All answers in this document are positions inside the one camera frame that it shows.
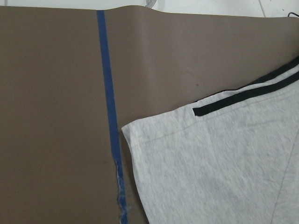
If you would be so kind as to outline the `grey cartoon print t-shirt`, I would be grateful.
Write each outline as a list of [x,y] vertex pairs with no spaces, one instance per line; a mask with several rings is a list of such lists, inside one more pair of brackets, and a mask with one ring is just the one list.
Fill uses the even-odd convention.
[[122,128],[151,224],[299,221],[299,60]]

